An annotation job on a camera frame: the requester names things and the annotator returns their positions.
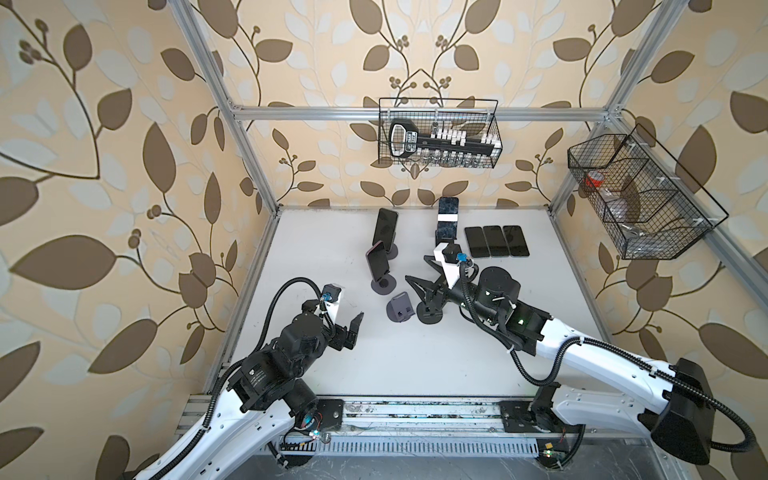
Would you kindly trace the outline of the black phone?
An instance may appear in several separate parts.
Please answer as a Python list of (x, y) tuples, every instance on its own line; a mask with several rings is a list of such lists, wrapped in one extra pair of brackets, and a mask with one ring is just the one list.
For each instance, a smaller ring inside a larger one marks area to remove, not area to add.
[(464, 233), (472, 258), (489, 258), (491, 256), (482, 227), (465, 227)]

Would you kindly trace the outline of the green phone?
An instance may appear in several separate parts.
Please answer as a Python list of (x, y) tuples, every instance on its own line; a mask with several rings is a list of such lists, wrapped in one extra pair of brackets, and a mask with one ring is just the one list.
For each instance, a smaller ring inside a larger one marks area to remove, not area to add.
[(501, 226), (483, 226), (483, 233), (492, 257), (508, 257), (510, 255), (506, 237)]

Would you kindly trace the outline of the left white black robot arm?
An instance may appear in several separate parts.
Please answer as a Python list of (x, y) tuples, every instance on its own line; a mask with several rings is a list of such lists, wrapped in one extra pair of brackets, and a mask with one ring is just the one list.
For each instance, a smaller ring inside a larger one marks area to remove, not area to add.
[(303, 376), (327, 348), (353, 349), (363, 317), (349, 326), (335, 321), (343, 290), (295, 277), (314, 295), (273, 340), (254, 350), (217, 379), (202, 418), (165, 454), (133, 473), (135, 479), (225, 479), (250, 457), (266, 451), (282, 467), (290, 462), (281, 446), (292, 434), (301, 445), (327, 443), (341, 419), (341, 402), (322, 402)]

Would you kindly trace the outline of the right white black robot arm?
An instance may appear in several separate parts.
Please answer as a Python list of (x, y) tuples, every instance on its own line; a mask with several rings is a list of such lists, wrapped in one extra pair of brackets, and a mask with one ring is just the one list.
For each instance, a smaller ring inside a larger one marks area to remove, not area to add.
[(455, 243), (441, 243), (425, 262), (439, 276), (408, 275), (417, 315), (438, 322), (453, 303), (506, 348), (545, 427), (600, 426), (649, 438), (673, 457), (707, 465), (712, 451), (748, 453), (750, 425), (713, 397), (703, 369), (681, 359), (653, 360), (580, 332), (519, 298), (520, 283), (502, 267), (480, 268)]

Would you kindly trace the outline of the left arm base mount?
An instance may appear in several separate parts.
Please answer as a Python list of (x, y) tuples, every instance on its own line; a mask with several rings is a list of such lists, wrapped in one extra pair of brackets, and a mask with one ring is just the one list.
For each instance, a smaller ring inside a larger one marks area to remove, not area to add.
[(296, 417), (291, 431), (309, 435), (311, 432), (338, 430), (343, 422), (344, 405), (340, 398), (320, 398)]

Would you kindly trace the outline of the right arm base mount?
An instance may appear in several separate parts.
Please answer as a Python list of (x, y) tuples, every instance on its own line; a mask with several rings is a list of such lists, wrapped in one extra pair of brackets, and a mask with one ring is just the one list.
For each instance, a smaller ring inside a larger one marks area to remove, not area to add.
[(498, 403), (498, 407), (505, 433), (562, 436), (582, 430), (582, 425), (563, 423), (550, 410), (534, 409), (531, 401), (503, 400)]

